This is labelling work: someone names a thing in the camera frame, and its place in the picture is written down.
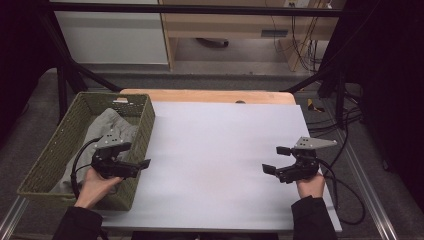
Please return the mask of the dark object under desk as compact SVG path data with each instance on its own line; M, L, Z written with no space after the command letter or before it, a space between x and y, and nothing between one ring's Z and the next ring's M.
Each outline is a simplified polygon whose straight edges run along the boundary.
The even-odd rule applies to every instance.
M197 41L208 48L226 48L229 46L229 41L222 39L197 38Z

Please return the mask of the person's left hand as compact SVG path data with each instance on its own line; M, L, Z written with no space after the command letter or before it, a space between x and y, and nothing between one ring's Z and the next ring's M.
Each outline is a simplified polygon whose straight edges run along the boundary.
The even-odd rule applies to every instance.
M82 189L74 206L85 209L93 208L115 185L122 181L121 177L105 179L90 167L86 172Z

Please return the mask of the grey cloth garment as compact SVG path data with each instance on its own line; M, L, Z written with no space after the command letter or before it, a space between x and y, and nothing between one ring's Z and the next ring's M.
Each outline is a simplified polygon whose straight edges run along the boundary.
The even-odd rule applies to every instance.
M97 116L88 127L83 143L86 144L90 140L103 137L109 133L116 133L124 142L133 142L133 138L136 136L137 130L138 127L136 125L130 124L114 109L107 108L99 116ZM77 172L78 187L81 187L84 181L84 176L88 170L88 164L91 163L92 156L95 153L95 145L95 142L90 143L79 157L76 165L76 168L79 169ZM62 178L51 190L52 193L73 193L70 175L75 158L76 156L73 156L67 163L65 172Z

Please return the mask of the black metal frame bar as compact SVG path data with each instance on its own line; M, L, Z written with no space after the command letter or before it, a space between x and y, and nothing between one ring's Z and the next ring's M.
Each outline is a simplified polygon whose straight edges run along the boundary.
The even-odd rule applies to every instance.
M161 13L161 14L207 14L252 16L302 16L341 17L344 12L334 9L266 8L215 5L155 5L155 4L106 4L50 2L46 7L54 11L104 12L104 13Z

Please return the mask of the wooden table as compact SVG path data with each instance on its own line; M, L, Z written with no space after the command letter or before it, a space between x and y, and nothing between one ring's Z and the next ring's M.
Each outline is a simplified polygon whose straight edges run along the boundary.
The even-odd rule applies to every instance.
M121 94L147 94L152 101L295 105L291 93L229 90L124 89Z

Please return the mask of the dark curtain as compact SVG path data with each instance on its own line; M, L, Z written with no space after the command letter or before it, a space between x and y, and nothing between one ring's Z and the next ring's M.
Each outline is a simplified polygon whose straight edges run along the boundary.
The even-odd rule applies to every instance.
M31 0L0 0L0 146L54 64Z
M384 161L424 213L424 0L346 0L343 9L359 14L339 19L324 62L347 62Z

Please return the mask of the person's right hand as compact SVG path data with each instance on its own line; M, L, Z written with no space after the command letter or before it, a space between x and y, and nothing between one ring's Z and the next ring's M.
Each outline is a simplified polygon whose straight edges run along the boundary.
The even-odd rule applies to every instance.
M325 186L325 178L317 173L309 179L302 179L296 182L300 198L313 197L322 198Z

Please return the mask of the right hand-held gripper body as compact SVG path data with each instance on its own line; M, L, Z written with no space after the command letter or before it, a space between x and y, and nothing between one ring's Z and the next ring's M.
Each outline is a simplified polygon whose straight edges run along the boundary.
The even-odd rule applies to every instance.
M300 137L291 149L295 163L291 166L276 169L275 176L281 183L309 179L319 170L319 159L316 150L336 146L336 140L324 140L311 137Z

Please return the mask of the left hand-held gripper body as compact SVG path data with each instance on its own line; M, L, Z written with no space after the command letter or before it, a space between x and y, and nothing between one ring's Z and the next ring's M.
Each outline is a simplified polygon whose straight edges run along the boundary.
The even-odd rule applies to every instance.
M91 166L102 175L103 178L121 177L136 178L139 171L139 163L123 161L119 155L126 151L118 151L116 146L125 141L111 130L95 144L95 152L92 156Z

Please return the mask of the wooden desk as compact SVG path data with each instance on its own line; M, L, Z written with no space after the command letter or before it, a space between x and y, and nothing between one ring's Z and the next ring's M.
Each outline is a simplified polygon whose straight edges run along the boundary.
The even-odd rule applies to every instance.
M347 0L158 0L161 5L216 5L266 8L341 10ZM289 69L306 64L313 41L331 38L338 20L334 17L164 14L169 38L272 39L282 50Z

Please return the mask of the green woven basket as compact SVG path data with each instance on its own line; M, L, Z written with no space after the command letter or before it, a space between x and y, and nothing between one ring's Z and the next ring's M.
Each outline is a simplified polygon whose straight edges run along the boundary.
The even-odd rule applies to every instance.
M86 141L89 126L108 108L137 127L124 160L134 164L143 161L155 121L150 97L146 94L81 92L73 100L17 193L46 207L66 208L73 205L75 197L72 192L56 193L53 187L65 175L67 164Z

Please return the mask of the aluminium rail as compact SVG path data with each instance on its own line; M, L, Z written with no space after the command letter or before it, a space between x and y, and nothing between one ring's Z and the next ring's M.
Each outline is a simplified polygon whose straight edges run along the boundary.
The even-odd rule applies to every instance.
M29 201L17 196L6 216L0 222L0 240L10 240L11 236L22 218Z
M372 218L374 225L380 235L381 240L398 240L398 235L389 219L375 188L372 186L369 177L362 167L351 143L346 134L346 129L336 130L338 137L343 141L345 147L342 155L349 164L352 175L356 181L362 200Z

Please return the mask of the black metal stand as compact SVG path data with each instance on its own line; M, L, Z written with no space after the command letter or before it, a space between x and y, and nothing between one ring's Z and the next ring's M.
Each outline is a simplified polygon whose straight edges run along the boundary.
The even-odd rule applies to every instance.
M328 98L333 92L336 93L336 106L335 106L335 120L336 125L344 129L344 97L345 97L345 83L346 83L346 69L342 66L327 66L322 67L313 76L308 77L306 80L285 89L285 92L296 93L301 89L309 86L315 81L322 80L323 83L319 87L317 93L320 98Z
M40 23L43 32L46 34L46 48L53 62L56 64L59 94L59 120L62 120L68 110L67 86L70 86L76 94L88 90L83 76L95 81L112 92L120 92L122 90L121 87L112 84L73 59L59 26L54 24L49 13L37 13L36 19Z

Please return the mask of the white cabinet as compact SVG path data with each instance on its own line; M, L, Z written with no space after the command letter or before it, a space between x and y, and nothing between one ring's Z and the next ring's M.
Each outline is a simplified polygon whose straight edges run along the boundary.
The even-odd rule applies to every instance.
M78 63L168 63L159 14L56 11L55 15Z

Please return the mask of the yellow and black small object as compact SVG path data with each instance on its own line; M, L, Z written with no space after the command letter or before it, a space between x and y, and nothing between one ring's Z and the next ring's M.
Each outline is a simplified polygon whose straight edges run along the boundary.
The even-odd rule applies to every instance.
M311 98L307 99L307 108L308 108L309 111L325 112L325 109L323 107L316 107Z

